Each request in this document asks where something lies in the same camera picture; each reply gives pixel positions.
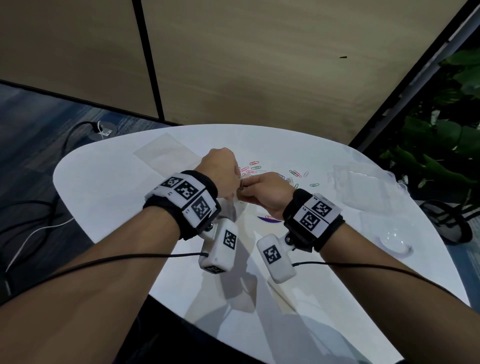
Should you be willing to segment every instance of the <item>white table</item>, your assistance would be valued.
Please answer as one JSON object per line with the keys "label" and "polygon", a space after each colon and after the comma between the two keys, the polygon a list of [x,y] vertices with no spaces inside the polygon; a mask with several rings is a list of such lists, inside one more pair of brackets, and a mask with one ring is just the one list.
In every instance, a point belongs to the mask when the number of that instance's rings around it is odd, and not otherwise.
{"label": "white table", "polygon": [[[160,176],[133,152],[169,133],[199,156],[211,148],[228,147],[241,167],[253,160],[263,169],[295,178],[301,188],[320,192],[344,208],[345,220],[360,229],[358,211],[343,206],[327,174],[333,165],[372,163],[358,151],[316,136],[249,125],[192,125],[156,129],[89,144],[68,154],[53,181],[77,223],[94,242],[137,213],[144,195]],[[443,285],[468,304],[458,272],[442,240],[415,202],[405,198],[408,218],[420,238],[405,264]],[[364,310],[328,267],[297,267],[297,276],[276,285],[254,246],[267,233],[284,233],[281,224],[256,217],[249,205],[238,223],[240,240],[233,271],[212,275],[198,267],[196,257],[167,261],[150,294],[174,313],[266,363],[395,363],[401,359]],[[196,237],[180,241],[174,253],[200,251]],[[321,260],[317,254],[294,251],[293,262]]]}

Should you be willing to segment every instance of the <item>beige panel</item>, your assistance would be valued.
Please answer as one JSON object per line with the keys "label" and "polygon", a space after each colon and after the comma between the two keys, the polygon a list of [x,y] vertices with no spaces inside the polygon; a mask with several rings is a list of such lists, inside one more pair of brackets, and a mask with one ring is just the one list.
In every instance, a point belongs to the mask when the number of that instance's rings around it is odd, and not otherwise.
{"label": "beige panel", "polygon": [[2,1],[0,79],[157,117],[132,0]]}
{"label": "beige panel", "polygon": [[143,0],[143,7],[166,120],[267,125],[348,143],[464,3]]}

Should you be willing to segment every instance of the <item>wristband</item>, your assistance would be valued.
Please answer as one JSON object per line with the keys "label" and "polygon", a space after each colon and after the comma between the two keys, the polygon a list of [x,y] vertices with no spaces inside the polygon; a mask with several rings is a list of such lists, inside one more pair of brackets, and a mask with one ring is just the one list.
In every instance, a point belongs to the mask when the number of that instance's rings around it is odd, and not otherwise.
{"label": "wristband", "polygon": [[178,223],[180,238],[203,232],[221,211],[218,190],[204,174],[185,170],[174,173],[145,196],[144,208],[165,209]]}
{"label": "wristband", "polygon": [[311,252],[325,245],[332,234],[345,222],[341,209],[321,194],[297,189],[283,212],[285,227],[290,231],[291,244]]}

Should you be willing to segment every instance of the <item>qr code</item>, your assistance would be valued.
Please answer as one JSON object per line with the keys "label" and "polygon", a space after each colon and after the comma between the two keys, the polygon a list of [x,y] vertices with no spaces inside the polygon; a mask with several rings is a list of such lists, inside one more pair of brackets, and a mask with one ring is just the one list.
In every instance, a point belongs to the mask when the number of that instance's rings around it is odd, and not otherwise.
{"label": "qr code", "polygon": [[211,211],[207,202],[205,202],[204,198],[201,196],[192,204],[192,209],[195,215],[197,215],[200,220],[203,220],[204,217],[207,216],[208,213]]}
{"label": "qr code", "polygon": [[312,231],[315,229],[315,226],[320,222],[320,218],[316,217],[310,211],[307,211],[305,215],[300,220],[300,224],[306,227],[308,230]]}
{"label": "qr code", "polygon": [[170,178],[167,179],[166,181],[163,181],[163,182],[160,184],[160,186],[172,188],[173,186],[175,186],[178,182],[180,182],[180,181],[182,181],[182,180],[183,180],[182,178],[170,177]]}
{"label": "qr code", "polygon": [[236,241],[237,241],[237,236],[234,233],[229,232],[228,230],[225,230],[225,237],[223,238],[223,244],[235,250]]}
{"label": "qr code", "polygon": [[332,208],[326,204],[324,204],[322,201],[318,201],[315,206],[312,207],[312,210],[315,212],[318,212],[320,216],[327,216],[327,214],[332,211]]}
{"label": "qr code", "polygon": [[188,183],[188,181],[183,181],[177,187],[175,187],[174,190],[186,200],[192,198],[198,192],[198,190]]}
{"label": "qr code", "polygon": [[275,245],[272,245],[270,248],[265,249],[264,255],[265,258],[267,258],[268,264],[272,264],[273,262],[276,262],[282,257]]}
{"label": "qr code", "polygon": [[218,273],[223,273],[225,272],[222,268],[216,267],[216,266],[209,266],[204,268],[207,272],[213,273],[213,274],[218,274]]}

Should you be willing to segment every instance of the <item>forearm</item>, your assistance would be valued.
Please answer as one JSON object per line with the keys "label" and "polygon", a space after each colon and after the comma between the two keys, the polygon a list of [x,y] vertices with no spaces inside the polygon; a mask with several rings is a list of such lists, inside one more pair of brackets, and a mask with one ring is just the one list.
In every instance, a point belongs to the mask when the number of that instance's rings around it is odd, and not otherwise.
{"label": "forearm", "polygon": [[[134,253],[170,254],[180,231],[149,207],[68,266]],[[120,260],[38,286],[0,310],[7,363],[111,363],[166,259]]]}
{"label": "forearm", "polygon": [[[344,224],[321,250],[326,262],[409,269]],[[409,363],[478,360],[480,316],[437,287],[399,272],[332,268]]]}

